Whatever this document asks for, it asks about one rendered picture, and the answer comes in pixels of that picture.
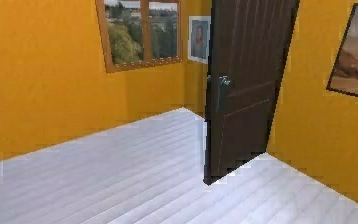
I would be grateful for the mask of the brown framed window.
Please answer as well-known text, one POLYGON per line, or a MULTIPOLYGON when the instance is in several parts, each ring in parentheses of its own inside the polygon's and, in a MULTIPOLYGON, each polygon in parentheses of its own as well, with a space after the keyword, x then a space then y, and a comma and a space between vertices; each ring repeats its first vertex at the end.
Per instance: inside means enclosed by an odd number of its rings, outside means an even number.
POLYGON ((95 0, 108 73, 182 61, 181 0, 95 0))

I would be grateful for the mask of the white framed portrait picture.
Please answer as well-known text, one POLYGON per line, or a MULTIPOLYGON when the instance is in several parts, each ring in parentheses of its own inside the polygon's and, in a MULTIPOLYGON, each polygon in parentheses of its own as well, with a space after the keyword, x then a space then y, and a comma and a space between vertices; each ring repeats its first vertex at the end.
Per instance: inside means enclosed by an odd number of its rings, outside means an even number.
POLYGON ((188 58, 207 64, 210 41, 210 16, 189 17, 188 58))

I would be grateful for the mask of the black framed landscape picture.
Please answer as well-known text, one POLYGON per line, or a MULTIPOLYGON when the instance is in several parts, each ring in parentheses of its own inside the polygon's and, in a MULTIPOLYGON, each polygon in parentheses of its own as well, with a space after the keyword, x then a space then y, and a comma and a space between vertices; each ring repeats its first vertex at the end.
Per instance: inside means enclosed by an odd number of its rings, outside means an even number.
POLYGON ((354 3, 326 86, 358 97, 358 3, 354 3))

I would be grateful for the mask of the dark brown room door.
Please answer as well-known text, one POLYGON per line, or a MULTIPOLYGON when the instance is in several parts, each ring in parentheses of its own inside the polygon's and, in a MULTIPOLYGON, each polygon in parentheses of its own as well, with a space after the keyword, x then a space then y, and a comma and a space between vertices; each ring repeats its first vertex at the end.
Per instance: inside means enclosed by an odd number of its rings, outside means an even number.
POLYGON ((212 0, 204 182, 266 152, 300 0, 212 0), (231 81, 216 111, 219 77, 231 81))

